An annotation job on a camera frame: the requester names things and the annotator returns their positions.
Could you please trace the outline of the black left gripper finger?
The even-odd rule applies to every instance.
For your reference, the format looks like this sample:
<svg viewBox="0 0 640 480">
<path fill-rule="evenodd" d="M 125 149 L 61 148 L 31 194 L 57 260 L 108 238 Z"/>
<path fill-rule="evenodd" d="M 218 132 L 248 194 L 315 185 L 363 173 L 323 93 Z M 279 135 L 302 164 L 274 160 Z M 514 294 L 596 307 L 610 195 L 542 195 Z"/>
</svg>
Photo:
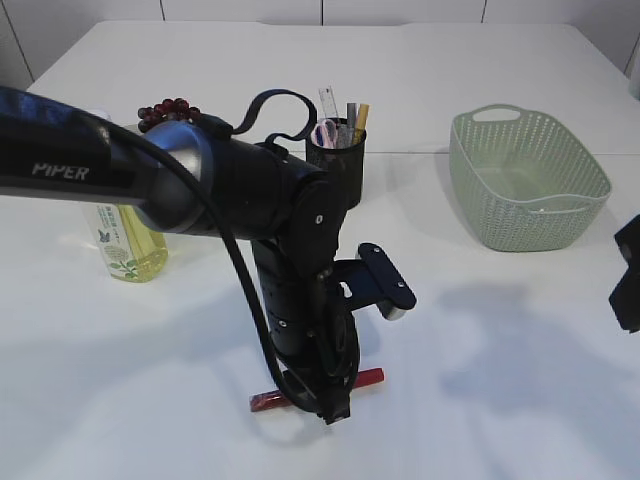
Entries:
<svg viewBox="0 0 640 480">
<path fill-rule="evenodd" d="M 322 385 L 318 394 L 321 413 L 318 415 L 326 425 L 345 420 L 351 415 L 351 390 L 344 378 Z"/>
<path fill-rule="evenodd" d="M 306 412 L 319 415 L 321 413 L 318 394 L 321 380 L 310 369 L 287 369 L 283 372 L 287 387 L 293 393 L 292 403 L 303 406 Z"/>
</svg>

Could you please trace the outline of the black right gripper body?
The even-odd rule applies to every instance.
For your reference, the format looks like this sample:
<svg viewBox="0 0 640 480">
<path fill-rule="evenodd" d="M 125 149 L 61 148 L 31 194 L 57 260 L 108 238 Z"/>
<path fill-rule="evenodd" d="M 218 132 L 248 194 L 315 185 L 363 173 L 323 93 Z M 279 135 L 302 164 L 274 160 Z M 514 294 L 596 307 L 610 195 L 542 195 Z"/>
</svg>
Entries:
<svg viewBox="0 0 640 480">
<path fill-rule="evenodd" d="M 640 256 L 640 215 L 636 215 L 615 235 L 615 243 L 628 265 L 638 265 Z"/>
</svg>

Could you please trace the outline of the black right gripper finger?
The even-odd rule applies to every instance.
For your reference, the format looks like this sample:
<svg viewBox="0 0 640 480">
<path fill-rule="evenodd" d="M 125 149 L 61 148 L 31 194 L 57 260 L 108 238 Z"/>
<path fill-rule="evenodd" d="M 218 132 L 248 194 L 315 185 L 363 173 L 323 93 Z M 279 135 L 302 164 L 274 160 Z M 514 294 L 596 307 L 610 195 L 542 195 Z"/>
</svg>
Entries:
<svg viewBox="0 0 640 480">
<path fill-rule="evenodd" d="M 630 264 L 609 296 L 609 303 L 622 330 L 633 334 L 640 328 L 639 264 Z"/>
</svg>

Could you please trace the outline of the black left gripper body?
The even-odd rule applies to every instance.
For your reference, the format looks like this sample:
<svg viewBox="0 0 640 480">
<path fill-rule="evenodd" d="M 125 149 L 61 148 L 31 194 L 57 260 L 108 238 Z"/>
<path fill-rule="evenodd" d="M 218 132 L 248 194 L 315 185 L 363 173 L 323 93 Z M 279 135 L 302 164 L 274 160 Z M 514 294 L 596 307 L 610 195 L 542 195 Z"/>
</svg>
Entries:
<svg viewBox="0 0 640 480">
<path fill-rule="evenodd" d="M 374 305 L 393 320 L 417 304 L 380 246 L 363 243 L 356 258 L 336 259 L 345 215 L 336 188 L 315 181 L 271 238 L 252 243 L 275 355 L 286 370 L 310 369 L 321 386 L 344 378 L 350 387 L 358 373 L 353 311 Z"/>
</svg>

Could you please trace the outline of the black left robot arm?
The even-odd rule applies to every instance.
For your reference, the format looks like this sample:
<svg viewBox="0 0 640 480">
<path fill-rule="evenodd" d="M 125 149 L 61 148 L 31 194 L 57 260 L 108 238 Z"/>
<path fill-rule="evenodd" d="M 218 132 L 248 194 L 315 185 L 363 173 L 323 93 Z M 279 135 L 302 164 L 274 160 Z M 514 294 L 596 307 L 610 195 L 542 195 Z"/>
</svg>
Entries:
<svg viewBox="0 0 640 480">
<path fill-rule="evenodd" d="M 274 96 L 258 94 L 238 126 L 200 113 L 139 135 L 5 87 L 1 192 L 130 205 L 154 231 L 220 238 L 280 393 L 330 424 L 349 416 L 359 375 L 354 312 L 373 305 L 392 320 L 417 300 L 379 246 L 337 258 L 349 201 L 331 173 L 290 154 L 279 134 L 241 140 Z"/>
</svg>

